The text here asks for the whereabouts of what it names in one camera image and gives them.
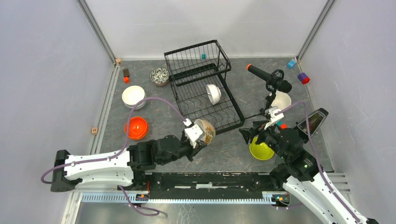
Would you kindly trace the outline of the lime green bowl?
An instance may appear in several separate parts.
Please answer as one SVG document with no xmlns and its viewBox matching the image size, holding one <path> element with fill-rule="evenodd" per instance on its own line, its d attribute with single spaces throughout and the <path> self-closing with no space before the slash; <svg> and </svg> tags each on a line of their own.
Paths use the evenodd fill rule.
<svg viewBox="0 0 396 224">
<path fill-rule="evenodd" d="M 251 155 L 261 161 L 271 159 L 275 152 L 265 143 L 256 144 L 258 137 L 254 137 L 252 142 L 249 144 L 249 151 Z"/>
</svg>

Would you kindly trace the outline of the patterned cream bowl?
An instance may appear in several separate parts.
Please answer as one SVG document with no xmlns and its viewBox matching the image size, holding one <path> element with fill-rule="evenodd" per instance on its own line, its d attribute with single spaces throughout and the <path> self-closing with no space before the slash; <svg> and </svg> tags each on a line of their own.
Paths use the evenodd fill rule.
<svg viewBox="0 0 396 224">
<path fill-rule="evenodd" d="M 214 126 L 209 121 L 204 119 L 196 119 L 194 124 L 198 125 L 204 133 L 204 137 L 201 137 L 200 140 L 207 145 L 210 144 L 216 136 L 216 130 Z"/>
</svg>

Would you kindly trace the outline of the beige ceramic bowl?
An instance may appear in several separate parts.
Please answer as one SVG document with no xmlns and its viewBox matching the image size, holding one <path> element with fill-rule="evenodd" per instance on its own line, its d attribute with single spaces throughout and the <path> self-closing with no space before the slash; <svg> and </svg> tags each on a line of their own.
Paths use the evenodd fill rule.
<svg viewBox="0 0 396 224">
<path fill-rule="evenodd" d="M 271 103 L 271 107 L 277 107 L 280 110 L 284 110 L 285 108 L 291 106 L 292 100 L 287 93 L 276 91 L 275 98 Z"/>
</svg>

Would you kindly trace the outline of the orange bowl rack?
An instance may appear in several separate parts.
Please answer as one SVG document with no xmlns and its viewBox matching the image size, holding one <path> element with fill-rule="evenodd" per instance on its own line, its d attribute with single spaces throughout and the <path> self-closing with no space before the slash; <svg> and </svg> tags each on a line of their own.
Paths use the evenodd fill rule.
<svg viewBox="0 0 396 224">
<path fill-rule="evenodd" d="M 142 117 L 133 117 L 124 126 L 124 132 L 132 140 L 141 140 L 146 137 L 149 131 L 147 121 Z"/>
</svg>

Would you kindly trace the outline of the white bowl grey rim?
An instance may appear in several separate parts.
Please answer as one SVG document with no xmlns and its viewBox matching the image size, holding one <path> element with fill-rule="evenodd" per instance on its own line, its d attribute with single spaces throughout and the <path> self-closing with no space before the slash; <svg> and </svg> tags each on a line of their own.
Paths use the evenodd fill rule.
<svg viewBox="0 0 396 224">
<path fill-rule="evenodd" d="M 145 106 L 145 104 L 146 104 L 146 101 L 143 101 L 143 102 L 140 102 L 140 103 L 138 103 L 138 102 L 139 102 L 139 100 L 138 101 L 136 101 L 136 100 L 123 100 L 123 103 L 124 103 L 124 105 L 126 107 L 128 107 L 128 108 L 134 108 L 135 107 L 136 110 L 139 110 L 139 109 L 143 108 Z"/>
</svg>

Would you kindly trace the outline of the black wire dish rack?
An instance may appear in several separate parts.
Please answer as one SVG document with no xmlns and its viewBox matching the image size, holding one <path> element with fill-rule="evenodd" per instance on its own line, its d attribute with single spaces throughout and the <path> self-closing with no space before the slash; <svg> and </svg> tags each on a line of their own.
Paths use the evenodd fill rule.
<svg viewBox="0 0 396 224">
<path fill-rule="evenodd" d="M 231 62 L 216 39 L 165 52 L 164 58 L 182 115 L 209 121 L 217 134 L 242 127 L 245 117 L 226 83 Z M 215 105 L 208 98 L 207 84 L 220 88 L 221 98 Z"/>
</svg>

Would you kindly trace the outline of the pink floral bowl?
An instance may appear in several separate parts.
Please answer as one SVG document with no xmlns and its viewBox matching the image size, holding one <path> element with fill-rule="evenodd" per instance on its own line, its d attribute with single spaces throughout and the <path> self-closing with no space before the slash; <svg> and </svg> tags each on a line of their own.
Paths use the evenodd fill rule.
<svg viewBox="0 0 396 224">
<path fill-rule="evenodd" d="M 163 86 L 168 83 L 169 76 L 170 75 L 167 69 L 157 68 L 151 71 L 149 79 L 153 84 L 157 86 Z"/>
</svg>

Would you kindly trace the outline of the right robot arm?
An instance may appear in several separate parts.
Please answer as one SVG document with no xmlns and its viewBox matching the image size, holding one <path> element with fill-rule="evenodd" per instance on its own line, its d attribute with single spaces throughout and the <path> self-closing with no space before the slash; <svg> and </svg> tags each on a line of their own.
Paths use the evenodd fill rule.
<svg viewBox="0 0 396 224">
<path fill-rule="evenodd" d="M 324 224 L 375 224 L 362 215 L 335 187 L 317 159 L 304 149 L 304 140 L 293 128 L 276 126 L 264 129 L 255 121 L 251 128 L 241 128 L 247 144 L 265 143 L 282 159 L 270 172 L 270 185 L 295 196 Z"/>
</svg>

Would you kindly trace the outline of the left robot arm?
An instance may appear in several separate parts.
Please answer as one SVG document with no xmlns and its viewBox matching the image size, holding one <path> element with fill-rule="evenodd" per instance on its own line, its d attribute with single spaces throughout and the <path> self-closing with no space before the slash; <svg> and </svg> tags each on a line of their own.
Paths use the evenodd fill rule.
<svg viewBox="0 0 396 224">
<path fill-rule="evenodd" d="M 145 171 L 183 157 L 192 161 L 212 140 L 213 136 L 208 134 L 191 139 L 183 133 L 181 139 L 167 135 L 162 139 L 139 142 L 103 154 L 82 156 L 59 150 L 52 171 L 50 190 L 67 192 L 89 187 L 133 187 L 141 190 L 147 184 Z"/>
</svg>

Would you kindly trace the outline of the black microphone on tripod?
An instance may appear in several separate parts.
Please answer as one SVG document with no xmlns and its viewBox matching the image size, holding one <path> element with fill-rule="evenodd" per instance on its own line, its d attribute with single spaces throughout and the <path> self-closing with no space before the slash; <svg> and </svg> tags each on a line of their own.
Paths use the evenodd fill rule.
<svg viewBox="0 0 396 224">
<path fill-rule="evenodd" d="M 289 93 L 292 90 L 292 85 L 287 80 L 284 80 L 284 71 L 281 69 L 276 69 L 270 74 L 256 66 L 253 66 L 252 64 L 248 64 L 247 71 L 266 82 L 265 89 L 271 93 L 271 96 L 268 95 L 265 98 L 265 108 L 261 108 L 258 114 L 251 115 L 245 119 L 253 118 L 256 116 L 265 116 L 264 111 L 269 109 L 271 104 L 274 102 L 277 91 Z"/>
</svg>

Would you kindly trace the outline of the purple red block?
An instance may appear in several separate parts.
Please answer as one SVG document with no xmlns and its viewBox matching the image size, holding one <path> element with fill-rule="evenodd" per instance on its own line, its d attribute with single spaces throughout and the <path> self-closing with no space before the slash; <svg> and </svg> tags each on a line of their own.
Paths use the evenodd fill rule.
<svg viewBox="0 0 396 224">
<path fill-rule="evenodd" d="M 297 78 L 302 84 L 307 84 L 310 82 L 310 78 L 304 72 L 300 73 Z"/>
</svg>

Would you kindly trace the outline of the blue block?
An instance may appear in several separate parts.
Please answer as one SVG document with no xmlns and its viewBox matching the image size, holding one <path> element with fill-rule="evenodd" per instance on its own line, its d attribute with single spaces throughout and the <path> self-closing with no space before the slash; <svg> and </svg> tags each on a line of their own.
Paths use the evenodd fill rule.
<svg viewBox="0 0 396 224">
<path fill-rule="evenodd" d="M 287 63 L 287 67 L 291 69 L 296 65 L 296 63 L 297 63 L 297 60 L 293 58 Z"/>
</svg>

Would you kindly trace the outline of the wooden letter cube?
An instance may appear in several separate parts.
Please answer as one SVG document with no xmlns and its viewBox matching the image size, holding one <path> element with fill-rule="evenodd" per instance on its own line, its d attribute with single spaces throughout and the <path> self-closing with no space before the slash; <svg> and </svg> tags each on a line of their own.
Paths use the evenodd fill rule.
<svg viewBox="0 0 396 224">
<path fill-rule="evenodd" d="M 93 127 L 93 128 L 91 129 L 91 134 L 97 135 L 97 134 L 98 134 L 98 131 L 99 131 L 99 128 L 98 128 L 98 127 Z"/>
</svg>

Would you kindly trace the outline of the brown block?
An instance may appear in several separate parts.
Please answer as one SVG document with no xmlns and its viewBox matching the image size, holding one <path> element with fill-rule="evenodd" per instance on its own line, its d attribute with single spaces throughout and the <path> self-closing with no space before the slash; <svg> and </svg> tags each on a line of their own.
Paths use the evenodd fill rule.
<svg viewBox="0 0 396 224">
<path fill-rule="evenodd" d="M 129 69 L 123 69 L 123 76 L 130 77 Z"/>
</svg>

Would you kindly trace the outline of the wooden cube corner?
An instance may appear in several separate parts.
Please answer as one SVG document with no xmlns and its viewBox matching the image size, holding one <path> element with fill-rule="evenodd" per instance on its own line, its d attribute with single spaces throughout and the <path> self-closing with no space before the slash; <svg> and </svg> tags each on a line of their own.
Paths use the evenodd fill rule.
<svg viewBox="0 0 396 224">
<path fill-rule="evenodd" d="M 115 59 L 115 62 L 116 62 L 117 65 L 121 65 L 122 60 L 121 60 L 120 58 L 116 58 L 116 59 Z"/>
</svg>

